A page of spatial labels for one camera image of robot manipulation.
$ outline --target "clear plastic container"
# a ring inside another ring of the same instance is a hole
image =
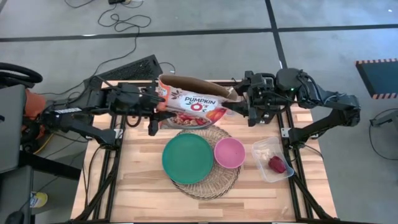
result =
[[[260,170],[263,179],[267,182],[277,182],[278,180],[290,177],[294,173],[293,168],[287,165],[283,150],[279,145],[279,139],[276,137],[255,142],[253,144],[251,154],[256,161],[257,168]],[[274,156],[282,159],[286,166],[285,172],[281,174],[277,173],[268,166],[269,160]]]

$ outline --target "pink bowl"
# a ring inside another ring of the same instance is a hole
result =
[[[214,157],[219,165],[228,169],[234,169],[243,164],[246,152],[239,140],[224,138],[216,144]]]

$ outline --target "cereal bowl image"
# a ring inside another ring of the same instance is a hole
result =
[[[189,115],[181,112],[175,112],[176,116],[169,118],[170,124],[176,128],[190,129],[190,128],[204,128],[211,124],[208,118],[201,118],[199,116]]]

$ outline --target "plastic container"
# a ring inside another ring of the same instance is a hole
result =
[[[276,137],[255,142],[252,147],[252,155],[256,161],[257,168],[260,170],[262,177],[266,182],[277,182],[278,180],[283,180],[292,176],[294,173],[293,168],[287,165],[284,153],[279,145],[279,140]],[[286,166],[285,172],[279,174],[268,166],[269,160],[274,156],[282,159]]]
[[[214,148],[214,157],[219,165],[227,169],[241,166],[246,157],[243,144],[235,138],[224,138]]]

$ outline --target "green plate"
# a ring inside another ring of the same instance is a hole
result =
[[[209,174],[213,159],[213,150],[205,139],[196,134],[180,134],[167,143],[162,163],[175,182],[194,184]]]

